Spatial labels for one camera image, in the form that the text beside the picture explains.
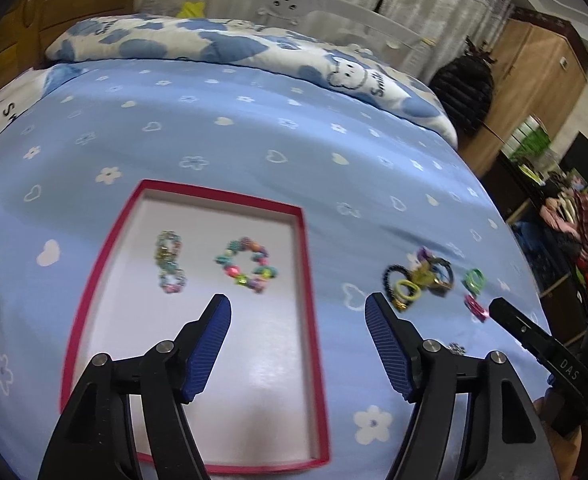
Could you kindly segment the person's right hand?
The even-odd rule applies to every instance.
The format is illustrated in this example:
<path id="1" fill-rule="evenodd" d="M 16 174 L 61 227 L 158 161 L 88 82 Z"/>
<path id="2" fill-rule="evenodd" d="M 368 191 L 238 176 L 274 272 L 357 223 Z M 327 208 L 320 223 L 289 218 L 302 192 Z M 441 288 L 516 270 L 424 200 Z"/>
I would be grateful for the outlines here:
<path id="1" fill-rule="evenodd" d="M 576 396 L 549 387 L 542 398 L 534 402 L 551 452 L 562 480 L 576 479 L 575 469 L 582 446 L 580 424 L 585 409 Z"/>

